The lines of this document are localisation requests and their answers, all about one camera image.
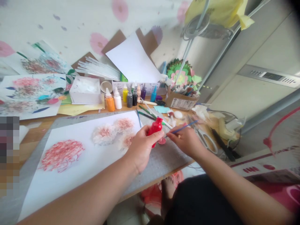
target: hand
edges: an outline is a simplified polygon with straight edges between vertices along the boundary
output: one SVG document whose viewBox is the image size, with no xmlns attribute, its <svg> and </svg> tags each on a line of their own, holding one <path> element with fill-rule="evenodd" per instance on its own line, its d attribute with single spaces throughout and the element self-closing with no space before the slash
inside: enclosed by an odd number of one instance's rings
<svg viewBox="0 0 300 225">
<path fill-rule="evenodd" d="M 147 137 L 147 133 L 150 128 L 150 125 L 145 125 L 140 129 L 139 132 L 137 132 L 124 156 L 129 158 L 129 160 L 135 164 L 138 173 L 143 172 L 143 170 L 146 168 L 152 145 L 161 139 L 165 134 L 164 131 L 161 130 Z"/>
<path fill-rule="evenodd" d="M 180 129 L 174 127 L 167 133 L 167 136 L 189 157 L 195 159 L 201 157 L 206 151 L 194 129 L 186 127 L 183 130 L 172 134 L 173 131 Z"/>
</svg>

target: yellow bag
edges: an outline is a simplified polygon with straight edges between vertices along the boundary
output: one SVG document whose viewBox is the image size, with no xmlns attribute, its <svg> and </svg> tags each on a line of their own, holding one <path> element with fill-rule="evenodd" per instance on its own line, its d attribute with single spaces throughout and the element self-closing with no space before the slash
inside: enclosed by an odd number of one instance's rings
<svg viewBox="0 0 300 225">
<path fill-rule="evenodd" d="M 247 2 L 248 0 L 211 0 L 207 9 L 210 23 L 230 28 L 239 20 L 241 29 L 247 29 L 254 23 L 250 17 L 244 15 Z M 205 0 L 193 0 L 185 14 L 185 24 L 201 14 L 204 5 Z"/>
</svg>

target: yellow paper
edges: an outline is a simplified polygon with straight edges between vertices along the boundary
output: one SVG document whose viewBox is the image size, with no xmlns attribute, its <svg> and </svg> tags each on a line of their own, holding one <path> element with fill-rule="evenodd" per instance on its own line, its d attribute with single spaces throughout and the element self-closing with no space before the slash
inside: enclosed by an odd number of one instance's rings
<svg viewBox="0 0 300 225">
<path fill-rule="evenodd" d="M 240 21 L 241 29 L 247 29 L 254 23 L 250 17 L 244 15 L 247 2 L 248 0 L 211 0 L 207 9 L 210 23 L 230 28 Z M 205 0 L 193 0 L 185 14 L 185 24 L 201 14 L 204 5 Z"/>
<path fill-rule="evenodd" d="M 58 113 L 70 116 L 77 116 L 89 110 L 105 109 L 104 95 L 102 95 L 102 104 L 92 105 L 61 105 Z"/>
</svg>

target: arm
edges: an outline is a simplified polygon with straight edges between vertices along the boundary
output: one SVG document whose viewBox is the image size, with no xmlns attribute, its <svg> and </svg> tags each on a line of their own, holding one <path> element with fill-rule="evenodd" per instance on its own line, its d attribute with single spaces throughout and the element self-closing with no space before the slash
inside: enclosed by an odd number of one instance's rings
<svg viewBox="0 0 300 225">
<path fill-rule="evenodd" d="M 144 126 L 127 153 L 79 187 L 39 209 L 18 225 L 103 224 L 134 178 L 147 166 L 151 146 L 164 132 L 146 136 Z"/>
<path fill-rule="evenodd" d="M 234 172 L 225 162 L 208 151 L 191 128 L 167 136 L 192 157 L 222 192 L 245 224 L 287 224 L 293 215 L 283 205 Z"/>
</svg>

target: paint bottle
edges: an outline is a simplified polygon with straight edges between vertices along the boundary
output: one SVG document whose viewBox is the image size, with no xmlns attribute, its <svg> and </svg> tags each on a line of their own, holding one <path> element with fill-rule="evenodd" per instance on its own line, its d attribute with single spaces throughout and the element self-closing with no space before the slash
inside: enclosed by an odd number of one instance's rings
<svg viewBox="0 0 300 225">
<path fill-rule="evenodd" d="M 151 99 L 150 99 L 150 101 L 151 101 L 151 102 L 155 102 L 155 99 L 156 99 L 156 86 L 155 86 L 155 88 L 154 88 L 154 90 L 153 90 L 153 92 L 152 92 L 152 94 L 151 94 Z"/>
<path fill-rule="evenodd" d="M 145 100 L 146 92 L 147 92 L 147 88 L 145 87 L 145 85 L 146 85 L 146 83 L 144 83 L 144 86 L 141 91 L 141 99 L 143 99 L 143 100 Z"/>
<path fill-rule="evenodd" d="M 137 87 L 134 87 L 134 91 L 132 94 L 132 105 L 136 106 L 138 104 L 138 94 L 137 94 Z"/>
<path fill-rule="evenodd" d="M 140 86 L 140 84 L 138 84 L 138 86 L 137 86 L 137 99 L 138 100 L 141 99 L 141 86 Z"/>
<path fill-rule="evenodd" d="M 131 92 L 133 92 L 133 90 L 134 90 L 134 83 L 132 83 Z"/>
<path fill-rule="evenodd" d="M 115 105 L 113 103 L 112 94 L 109 93 L 108 88 L 106 88 L 106 104 L 109 112 L 115 111 Z"/>
<path fill-rule="evenodd" d="M 151 128 L 150 128 L 150 130 L 149 130 L 147 136 L 150 136 L 151 134 L 153 134 L 153 133 L 155 133 L 155 132 L 157 132 L 157 131 L 161 131 L 162 128 L 163 128 L 162 121 L 163 121 L 162 118 L 157 117 L 157 118 L 156 118 L 156 121 L 155 121 L 154 123 L 152 123 L 152 126 L 151 126 Z"/>
<path fill-rule="evenodd" d="M 127 94 L 127 107 L 128 108 L 132 108 L 132 100 L 133 100 L 133 97 L 132 97 L 131 89 L 129 88 L 129 92 Z"/>
<path fill-rule="evenodd" d="M 118 92 L 118 88 L 115 88 L 115 93 L 113 95 L 113 99 L 115 102 L 115 107 L 116 109 L 121 109 L 122 108 L 122 100 L 121 100 L 121 96 L 120 93 Z"/>
<path fill-rule="evenodd" d="M 128 88 L 127 88 L 126 84 L 124 84 L 124 87 L 123 87 L 123 101 L 125 103 L 127 102 L 127 93 L 128 93 Z"/>
</svg>

